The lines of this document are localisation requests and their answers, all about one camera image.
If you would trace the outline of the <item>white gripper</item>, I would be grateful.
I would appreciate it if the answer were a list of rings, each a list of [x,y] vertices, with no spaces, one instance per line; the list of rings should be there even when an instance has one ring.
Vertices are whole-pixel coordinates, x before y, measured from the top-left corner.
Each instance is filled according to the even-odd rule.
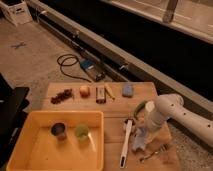
[[[153,141],[159,134],[164,122],[156,122],[150,118],[144,120],[144,126],[147,130],[146,140]]]

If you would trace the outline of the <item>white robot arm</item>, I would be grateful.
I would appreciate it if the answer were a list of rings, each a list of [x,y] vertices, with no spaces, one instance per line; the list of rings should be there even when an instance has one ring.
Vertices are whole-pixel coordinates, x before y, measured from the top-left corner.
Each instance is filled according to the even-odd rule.
[[[169,118],[172,118],[213,148],[213,121],[186,109],[179,94],[159,95],[152,104],[153,109],[145,119],[145,127],[149,132],[158,131]]]

